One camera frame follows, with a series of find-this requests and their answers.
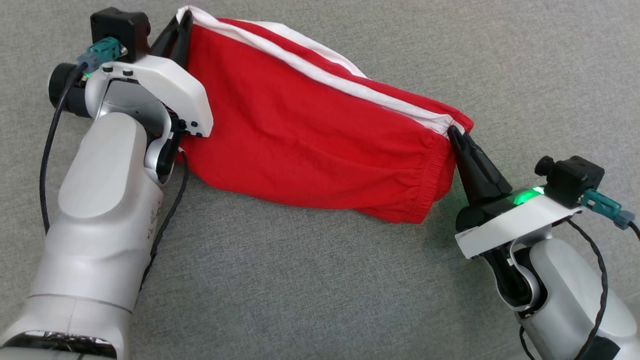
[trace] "teal connector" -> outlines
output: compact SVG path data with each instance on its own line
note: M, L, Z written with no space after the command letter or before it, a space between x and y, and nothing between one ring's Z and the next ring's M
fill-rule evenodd
M633 213L623 211L620 204L594 189L584 192L580 205L613 220L614 224L623 230L628 228L629 223L636 218Z
M96 71L100 65L109 61L115 61L124 53L120 47L120 42L112 37L103 38L97 43L87 47L86 53L78 56L76 63L87 64L86 72Z

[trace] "gray fabric tablecloth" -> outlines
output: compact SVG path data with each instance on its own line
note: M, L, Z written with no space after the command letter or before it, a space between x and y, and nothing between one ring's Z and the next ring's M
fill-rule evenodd
M543 155L603 167L600 187L640 211L640 3L530 0L190 1L215 16L283 22L373 79L459 108L514 187ZM47 75L91 41L89 15L144 11L151 39L180 1L4 1L0 12L0 325L43 250L38 170L53 108ZM87 119L63 116L55 199ZM165 191L164 211L179 185ZM422 225L288 208L199 179L165 233L134 313L135 359L520 359L513 315L453 239L459 180ZM640 313L640 243L596 215L611 288ZM589 246L557 230L592 264Z

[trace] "gray table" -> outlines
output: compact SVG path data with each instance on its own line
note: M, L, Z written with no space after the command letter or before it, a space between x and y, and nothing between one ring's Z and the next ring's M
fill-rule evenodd
M190 3L217 16L283 22L374 79L459 108L515 187L540 182L532 170L543 155L580 154L606 168L603 192L640 212L636 0ZM28 294L43 249L38 169L53 113L49 71L90 43L91 13L145 11L155 38L180 5L3 2L0 325ZM63 116L50 199L89 126ZM166 199L178 185L176 178ZM465 260L452 238L464 203L456 180L422 225L392 225L355 211L288 208L194 179L138 302L134 358L521 358L518 326L489 270ZM640 243L595 215L577 222L599 244L611 288L640 313ZM577 234L558 233L594 263Z

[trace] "black cable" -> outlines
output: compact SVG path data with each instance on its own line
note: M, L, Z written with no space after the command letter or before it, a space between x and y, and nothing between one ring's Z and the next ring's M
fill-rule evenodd
M596 314L596 320L594 322L593 329L589 333L589 336L587 336L587 341L580 348L580 351L576 356L576 359L582 359L584 354L589 350L589 347L595 340L596 333L598 332L598 329L600 328L600 324L602 323L602 318L604 317L604 311L605 311L605 308L607 307L607 296L609 294L609 284L608 284L609 281L607 279L607 269L604 266L604 259L602 259L602 254L600 253L600 250L596 246L596 243L593 242L593 240L589 237L589 235L587 235L587 233L585 233L584 230L582 230L574 222L572 222L571 220L567 220L567 223L569 223L569 225L571 225L574 229L578 230L578 233L580 233L580 235L582 235L582 237L585 240L587 240L587 242L589 242L589 245L591 245L591 250L593 250L593 253L596 254L596 257L598 258L598 267L600 267L600 271L602 272L602 277L601 277L602 294L600 295L600 310L598 310L598 313Z
M49 164L49 154L51 153L51 145L53 145L53 137L56 134L56 129L58 128L58 123L60 122L60 115L62 114L62 109L65 107L65 102L67 100L67 94L69 93L69 89L73 86L74 82L78 75L82 73L84 69L86 69L87 64L80 64L73 72L73 75L67 78L67 84L62 90L60 94L60 98L58 99L58 105L56 106L56 111L53 113L53 119L51 119L51 126L49 127L49 134L47 135L47 142L44 145L44 152L42 153L42 162L40 163L40 211L42 212L42 222L44 223L44 232L49 232L49 213L47 212L47 165Z
M187 160L187 156L184 154L184 151L180 151L180 155L182 155L182 162L184 163L184 175L182 176L182 184L180 185L180 190L178 190L178 195L175 197L175 200L173 202L173 205L171 206L171 209L169 209L169 213L164 218L164 222L160 226L160 230L158 230L156 234L156 238L154 238L154 244L153 246L151 246L151 260L149 261L149 264L145 269L145 273L142 275L142 283L140 284L141 289L142 289L142 284L144 284L145 280L147 280L147 275L149 274L149 271L151 271L151 266L153 265L154 260L156 259L158 245L160 244L160 240L162 240L162 235L166 230L166 227L169 225L169 220L171 220L171 217L175 213L175 210L178 208L178 205L180 204L180 200L182 200L182 195L184 195L184 190L187 188L187 180L189 180L189 161Z
M634 231L634 233L636 233L638 240L640 240L640 229L638 229L638 225L636 225L633 221L631 221L629 222L629 227L631 228L631 230Z
M527 356L529 356L529 359L535 360L535 358L533 357L533 355L531 355L531 353L529 352L529 349L527 348L527 343L524 341L524 327L522 327L522 325L520 326L520 343L522 344L522 349L524 350L524 353L527 354Z

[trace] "red shorts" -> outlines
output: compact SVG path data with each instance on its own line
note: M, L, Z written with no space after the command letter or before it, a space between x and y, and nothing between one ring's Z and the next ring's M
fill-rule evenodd
M449 191L446 131L470 131L464 114L367 79L284 25L189 9L188 71L207 90L214 125L210 137L187 136L182 147L207 184L414 224Z

